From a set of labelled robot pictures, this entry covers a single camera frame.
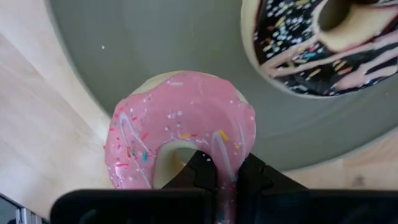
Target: pink icing drizzle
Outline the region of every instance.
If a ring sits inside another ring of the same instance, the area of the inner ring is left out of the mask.
[[[118,103],[105,162],[117,189],[151,189],[160,147],[174,139],[190,141],[218,169],[217,221],[234,223],[238,170],[255,135],[254,110],[239,100],[230,82],[181,72]]]

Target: wooden table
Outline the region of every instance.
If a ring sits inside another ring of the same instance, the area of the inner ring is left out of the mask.
[[[44,0],[0,0],[0,193],[48,217],[65,192],[111,187],[109,118],[62,52]],[[398,189],[398,133],[287,173],[310,188]]]

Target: donut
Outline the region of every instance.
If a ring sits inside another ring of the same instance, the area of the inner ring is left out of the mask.
[[[298,96],[344,95],[398,72],[397,0],[243,0],[255,69]]]
[[[255,135],[254,110],[230,82],[170,72],[117,104],[105,163],[117,189],[160,189],[182,169],[176,149],[203,151],[217,168],[217,220],[233,223],[237,174]]]

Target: pink frosting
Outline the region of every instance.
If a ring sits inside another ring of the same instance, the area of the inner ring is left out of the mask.
[[[230,82],[181,72],[118,103],[105,162],[117,189],[152,189],[160,147],[174,139],[190,141],[217,167],[217,221],[234,223],[238,170],[255,135],[254,110],[238,98]]]

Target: gray plate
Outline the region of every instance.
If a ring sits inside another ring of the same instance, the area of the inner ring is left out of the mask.
[[[214,74],[253,105],[254,153],[281,170],[335,158],[398,125],[397,76],[329,100],[297,98],[270,86],[244,53],[241,1],[51,0],[51,7],[71,60],[109,113],[154,75]]]

